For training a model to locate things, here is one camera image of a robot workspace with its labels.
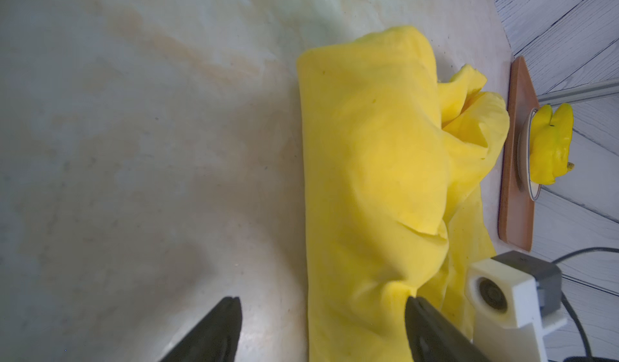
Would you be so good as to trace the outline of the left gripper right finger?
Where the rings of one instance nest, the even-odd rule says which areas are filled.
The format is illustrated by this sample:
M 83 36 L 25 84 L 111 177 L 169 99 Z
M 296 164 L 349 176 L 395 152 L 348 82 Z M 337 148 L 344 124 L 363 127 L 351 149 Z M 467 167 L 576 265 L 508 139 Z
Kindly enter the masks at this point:
M 409 297 L 405 309 L 406 334 L 415 362 L 489 362 L 423 297 Z

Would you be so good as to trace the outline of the yellow shorts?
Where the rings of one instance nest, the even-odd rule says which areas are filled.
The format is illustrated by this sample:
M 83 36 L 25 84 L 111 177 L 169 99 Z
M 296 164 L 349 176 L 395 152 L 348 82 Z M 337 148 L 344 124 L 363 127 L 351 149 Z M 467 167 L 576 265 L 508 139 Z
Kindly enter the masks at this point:
M 298 59 L 309 359 L 409 361 L 405 306 L 423 297 L 465 337 L 470 264 L 495 255 L 480 184 L 509 132 L 469 65 L 438 79 L 400 26 Z

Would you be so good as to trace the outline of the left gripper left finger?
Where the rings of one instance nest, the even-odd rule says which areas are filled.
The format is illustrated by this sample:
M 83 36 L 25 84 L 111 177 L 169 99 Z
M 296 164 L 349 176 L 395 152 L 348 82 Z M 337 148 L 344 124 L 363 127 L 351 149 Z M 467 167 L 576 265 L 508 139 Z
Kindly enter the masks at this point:
M 234 361 L 243 324 L 239 297 L 224 297 L 161 362 Z

